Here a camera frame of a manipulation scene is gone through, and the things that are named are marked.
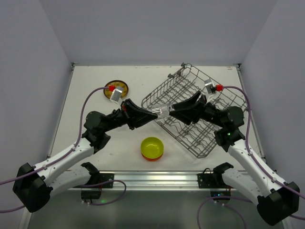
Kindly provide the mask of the yellow patterned plate dark rim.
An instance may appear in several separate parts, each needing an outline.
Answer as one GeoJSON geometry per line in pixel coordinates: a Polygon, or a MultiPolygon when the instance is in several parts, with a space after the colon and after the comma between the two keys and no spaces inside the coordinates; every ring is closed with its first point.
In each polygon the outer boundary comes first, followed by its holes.
{"type": "Polygon", "coordinates": [[[110,99],[112,92],[114,89],[119,89],[122,91],[121,98],[125,98],[129,93],[129,87],[126,82],[121,80],[112,80],[106,84],[105,87],[108,87],[108,89],[103,90],[103,94],[106,98],[110,99]]]}

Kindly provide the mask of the clear glass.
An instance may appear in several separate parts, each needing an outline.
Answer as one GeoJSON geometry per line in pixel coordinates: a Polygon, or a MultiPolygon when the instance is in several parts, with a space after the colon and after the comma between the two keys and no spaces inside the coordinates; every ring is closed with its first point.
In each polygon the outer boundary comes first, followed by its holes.
{"type": "Polygon", "coordinates": [[[164,119],[170,115],[173,110],[171,104],[155,104],[151,107],[151,112],[158,116],[158,119],[164,119]]]}

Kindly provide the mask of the lime green bowl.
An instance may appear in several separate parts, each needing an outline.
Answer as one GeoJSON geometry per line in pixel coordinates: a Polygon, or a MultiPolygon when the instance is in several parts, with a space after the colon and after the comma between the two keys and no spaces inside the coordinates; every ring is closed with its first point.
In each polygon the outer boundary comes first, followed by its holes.
{"type": "Polygon", "coordinates": [[[148,137],[141,143],[141,155],[148,158],[156,158],[164,153],[163,142],[156,137],[148,137]]]}

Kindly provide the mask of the orange bowl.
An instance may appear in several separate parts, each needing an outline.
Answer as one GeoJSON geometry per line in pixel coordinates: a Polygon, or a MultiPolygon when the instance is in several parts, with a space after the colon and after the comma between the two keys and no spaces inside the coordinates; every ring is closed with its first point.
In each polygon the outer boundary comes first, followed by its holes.
{"type": "Polygon", "coordinates": [[[143,157],[145,160],[147,160],[147,161],[157,161],[157,160],[159,160],[160,158],[162,158],[162,155],[159,156],[159,157],[156,157],[156,158],[148,158],[148,157],[146,157],[146,156],[144,156],[144,155],[142,155],[142,157],[143,157]]]}

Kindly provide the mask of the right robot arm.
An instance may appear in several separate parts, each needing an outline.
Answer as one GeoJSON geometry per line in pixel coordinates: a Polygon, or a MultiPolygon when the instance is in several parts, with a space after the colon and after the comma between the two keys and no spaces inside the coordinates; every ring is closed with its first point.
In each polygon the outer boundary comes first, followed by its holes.
{"type": "Polygon", "coordinates": [[[298,211],[301,196],[298,185],[287,183],[274,172],[249,146],[247,137],[239,130],[244,125],[242,108],[229,106],[220,110],[197,92],[191,98],[174,104],[170,116],[186,125],[204,120],[220,127],[214,132],[216,143],[237,160],[250,177],[240,175],[227,163],[214,168],[213,172],[255,204],[267,224],[274,226],[298,211]]]}

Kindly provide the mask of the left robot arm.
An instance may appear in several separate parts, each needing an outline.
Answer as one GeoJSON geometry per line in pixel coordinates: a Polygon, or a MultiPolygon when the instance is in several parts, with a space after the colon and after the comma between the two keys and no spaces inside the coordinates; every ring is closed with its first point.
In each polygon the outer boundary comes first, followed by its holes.
{"type": "Polygon", "coordinates": [[[70,168],[102,150],[110,140],[108,131],[123,125],[133,130],[157,117],[157,114],[138,107],[130,99],[111,114],[104,115],[97,111],[88,113],[83,125],[85,132],[70,147],[34,166],[26,163],[19,168],[13,192],[33,213],[44,207],[51,196],[71,187],[93,187],[101,181],[99,171],[93,164],[86,162],[74,170],[70,168]]]}

